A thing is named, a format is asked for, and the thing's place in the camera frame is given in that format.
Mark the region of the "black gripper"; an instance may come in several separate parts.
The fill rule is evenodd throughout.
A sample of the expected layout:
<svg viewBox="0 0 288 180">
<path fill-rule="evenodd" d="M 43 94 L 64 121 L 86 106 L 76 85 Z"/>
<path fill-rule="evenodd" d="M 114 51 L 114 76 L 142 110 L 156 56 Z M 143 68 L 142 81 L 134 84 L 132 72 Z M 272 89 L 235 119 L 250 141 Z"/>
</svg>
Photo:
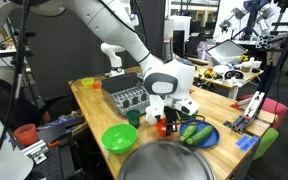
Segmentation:
<svg viewBox="0 0 288 180">
<path fill-rule="evenodd" d="M 167 132 L 176 132 L 177 131 L 177 111 L 175 109 L 165 107 L 165 125 Z"/>
</svg>

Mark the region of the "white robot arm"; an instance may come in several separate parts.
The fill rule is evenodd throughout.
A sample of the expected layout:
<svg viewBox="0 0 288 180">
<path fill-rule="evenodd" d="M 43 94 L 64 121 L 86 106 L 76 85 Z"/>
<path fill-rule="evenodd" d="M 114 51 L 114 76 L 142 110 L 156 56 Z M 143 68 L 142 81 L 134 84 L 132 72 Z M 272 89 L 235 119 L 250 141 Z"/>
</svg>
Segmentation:
<svg viewBox="0 0 288 180">
<path fill-rule="evenodd" d="M 195 66 L 182 59 L 164 63 L 152 55 L 135 32 L 130 14 L 120 0 L 0 0 L 0 33 L 9 14 L 17 8 L 44 16 L 69 9 L 99 39 L 124 48 L 142 69 L 153 117 L 160 118 L 166 106 L 188 115 L 198 110 L 198 103 L 189 95 Z"/>
</svg>

